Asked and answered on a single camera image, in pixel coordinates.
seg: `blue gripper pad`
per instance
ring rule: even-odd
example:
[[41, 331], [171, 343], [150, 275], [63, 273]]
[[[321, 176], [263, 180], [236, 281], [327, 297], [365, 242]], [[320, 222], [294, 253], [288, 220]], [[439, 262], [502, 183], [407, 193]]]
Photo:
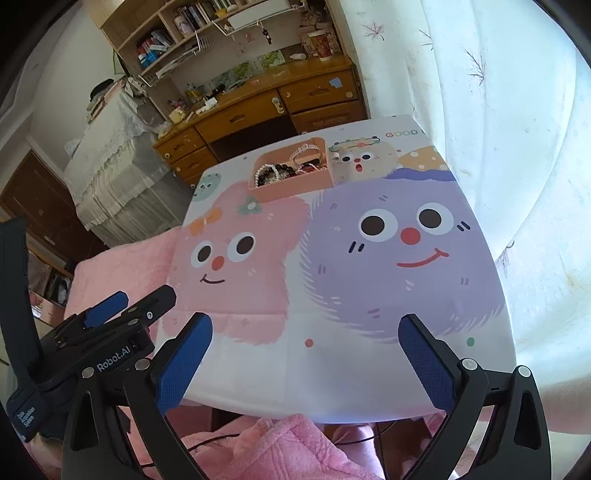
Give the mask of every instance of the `blue gripper pad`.
[[180, 340], [180, 345], [177, 346], [156, 381], [156, 405], [162, 415], [180, 404], [197, 367], [212, 342], [212, 337], [211, 318], [204, 313], [196, 313], [176, 339], [168, 340], [168, 342]]
[[92, 307], [86, 313], [86, 320], [84, 321], [84, 326], [89, 327], [98, 327], [105, 323], [110, 318], [113, 318], [122, 310], [127, 308], [129, 303], [129, 298], [125, 292], [118, 291], [117, 293], [113, 293], [107, 299], [104, 299], [98, 305]]
[[456, 405], [453, 377], [408, 317], [400, 320], [398, 341], [433, 406], [449, 415]]

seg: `red cartoon nose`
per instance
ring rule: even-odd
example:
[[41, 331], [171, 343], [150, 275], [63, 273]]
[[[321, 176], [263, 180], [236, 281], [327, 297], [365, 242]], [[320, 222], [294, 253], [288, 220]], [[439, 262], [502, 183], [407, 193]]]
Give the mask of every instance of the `red cartoon nose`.
[[212, 262], [212, 270], [214, 272], [218, 271], [220, 268], [223, 267], [224, 262], [225, 259], [221, 255], [219, 257], [214, 258]]
[[416, 245], [421, 241], [421, 234], [416, 228], [408, 226], [400, 232], [400, 238], [407, 245]]

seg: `wooden desk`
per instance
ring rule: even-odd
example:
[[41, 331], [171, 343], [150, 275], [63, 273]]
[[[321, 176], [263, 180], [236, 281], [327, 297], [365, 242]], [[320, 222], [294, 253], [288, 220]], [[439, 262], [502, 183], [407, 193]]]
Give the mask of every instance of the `wooden desk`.
[[[353, 68], [343, 55], [275, 67], [220, 95], [211, 110], [175, 125], [154, 148], [176, 174], [195, 186], [205, 169], [280, 140], [277, 135], [288, 138], [364, 120], [365, 108]], [[275, 136], [274, 126], [281, 130]], [[234, 148], [220, 149], [220, 144]]]

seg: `hanging keychain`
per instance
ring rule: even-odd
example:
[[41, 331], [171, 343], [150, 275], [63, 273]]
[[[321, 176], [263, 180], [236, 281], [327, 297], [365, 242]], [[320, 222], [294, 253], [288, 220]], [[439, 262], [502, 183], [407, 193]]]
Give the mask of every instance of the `hanging keychain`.
[[271, 36], [269, 35], [269, 31], [266, 28], [263, 28], [262, 29], [262, 34], [265, 36], [265, 38], [269, 42], [269, 45], [271, 45], [272, 44], [272, 41], [271, 41]]

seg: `cartoon smile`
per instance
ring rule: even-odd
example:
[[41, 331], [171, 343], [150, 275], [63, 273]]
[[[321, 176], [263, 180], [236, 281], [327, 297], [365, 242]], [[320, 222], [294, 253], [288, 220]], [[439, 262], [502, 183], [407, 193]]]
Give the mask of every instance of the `cartoon smile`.
[[439, 257], [449, 257], [449, 254], [442, 252], [441, 250], [436, 248], [435, 253], [433, 255], [431, 255], [429, 258], [426, 258], [425, 260], [421, 260], [420, 262], [415, 262], [415, 263], [397, 263], [397, 266], [402, 267], [402, 268], [422, 267], [423, 265], [427, 265], [427, 264], [435, 261]]
[[226, 281], [226, 279], [224, 278], [223, 280], [208, 280], [207, 278], [207, 274], [205, 274], [203, 276], [203, 278], [201, 280], [199, 280], [200, 282], [204, 281], [205, 283], [209, 283], [210, 285], [214, 285], [216, 283], [223, 283]]

